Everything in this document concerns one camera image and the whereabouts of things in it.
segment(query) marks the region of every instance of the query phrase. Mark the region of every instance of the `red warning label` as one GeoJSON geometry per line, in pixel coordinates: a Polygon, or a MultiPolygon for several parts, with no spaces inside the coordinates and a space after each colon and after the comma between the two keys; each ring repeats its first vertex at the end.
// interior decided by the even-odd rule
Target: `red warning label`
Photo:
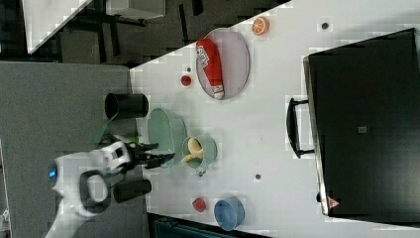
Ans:
{"type": "Polygon", "coordinates": [[[330,209],[333,209],[334,207],[340,205],[340,202],[334,200],[333,198],[327,196],[327,200],[328,200],[328,206],[330,207],[330,209]]]}

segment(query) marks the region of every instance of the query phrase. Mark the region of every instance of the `black cup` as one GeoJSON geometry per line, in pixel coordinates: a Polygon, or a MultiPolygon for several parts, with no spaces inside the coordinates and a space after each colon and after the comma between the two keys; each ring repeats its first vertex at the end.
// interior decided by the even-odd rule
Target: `black cup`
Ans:
{"type": "Polygon", "coordinates": [[[109,93],[105,98],[105,113],[108,119],[145,117],[149,112],[149,102],[144,94],[124,95],[109,93]]]}
{"type": "Polygon", "coordinates": [[[122,203],[152,191],[152,184],[147,179],[127,180],[114,186],[114,199],[122,203]]]}

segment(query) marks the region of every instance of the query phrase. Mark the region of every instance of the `yellow item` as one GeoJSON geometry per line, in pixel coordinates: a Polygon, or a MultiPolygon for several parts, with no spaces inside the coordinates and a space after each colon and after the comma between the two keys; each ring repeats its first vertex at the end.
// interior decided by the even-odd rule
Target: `yellow item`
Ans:
{"type": "Polygon", "coordinates": [[[195,157],[195,158],[200,158],[200,159],[203,159],[203,154],[204,154],[203,149],[200,149],[199,151],[195,151],[195,152],[191,152],[191,151],[190,151],[190,153],[191,153],[191,155],[192,155],[193,157],[195,157]]]}
{"type": "Polygon", "coordinates": [[[188,150],[191,154],[194,155],[195,152],[201,150],[200,143],[195,138],[191,138],[188,141],[188,150]]]}
{"type": "Polygon", "coordinates": [[[188,156],[186,156],[186,157],[184,157],[183,159],[182,159],[182,162],[183,163],[187,163],[187,162],[189,162],[189,161],[191,161],[191,160],[194,160],[194,159],[196,159],[195,157],[193,157],[192,155],[188,155],[188,156]]]}

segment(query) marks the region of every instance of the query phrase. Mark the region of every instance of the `white cabinet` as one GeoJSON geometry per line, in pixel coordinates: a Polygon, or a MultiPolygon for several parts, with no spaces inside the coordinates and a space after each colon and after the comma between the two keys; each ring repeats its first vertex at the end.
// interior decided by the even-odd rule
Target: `white cabinet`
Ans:
{"type": "Polygon", "coordinates": [[[133,20],[163,17],[165,0],[107,0],[106,13],[133,20]]]}

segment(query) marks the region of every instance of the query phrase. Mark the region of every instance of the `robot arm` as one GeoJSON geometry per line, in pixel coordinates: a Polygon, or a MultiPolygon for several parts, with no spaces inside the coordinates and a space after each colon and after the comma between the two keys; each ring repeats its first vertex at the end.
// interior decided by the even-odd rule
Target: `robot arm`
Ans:
{"type": "Polygon", "coordinates": [[[50,177],[53,190],[62,197],[55,221],[47,238],[70,238],[87,220],[105,211],[111,203],[111,184],[107,180],[125,175],[136,165],[146,169],[160,166],[170,155],[151,155],[145,152],[157,144],[135,144],[115,136],[111,145],[91,152],[81,152],[54,160],[50,177]]]}

